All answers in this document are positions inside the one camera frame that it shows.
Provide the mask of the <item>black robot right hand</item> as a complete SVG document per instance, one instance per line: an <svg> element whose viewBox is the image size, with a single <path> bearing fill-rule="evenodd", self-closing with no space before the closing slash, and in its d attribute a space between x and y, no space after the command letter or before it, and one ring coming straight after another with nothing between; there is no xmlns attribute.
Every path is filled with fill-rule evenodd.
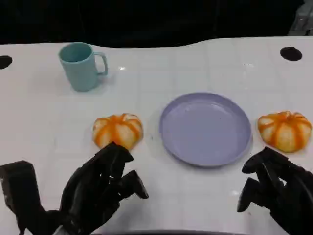
<svg viewBox="0 0 313 235"><path fill-rule="evenodd" d="M281 153L265 147L250 157L242 173L248 178L241 192L237 212L251 203L270 210L271 217L290 235L313 233L313 174L292 163Z"/></svg>

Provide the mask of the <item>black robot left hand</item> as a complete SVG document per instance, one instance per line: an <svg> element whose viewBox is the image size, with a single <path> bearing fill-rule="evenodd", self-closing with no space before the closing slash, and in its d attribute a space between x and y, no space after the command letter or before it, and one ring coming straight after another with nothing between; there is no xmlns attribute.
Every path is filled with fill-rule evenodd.
<svg viewBox="0 0 313 235"><path fill-rule="evenodd" d="M59 212L63 228L70 235L89 235L104 225L120 202L136 194L148 199L146 188L135 170L124 174L133 161L130 152L114 142L78 168L67 182Z"/></svg>

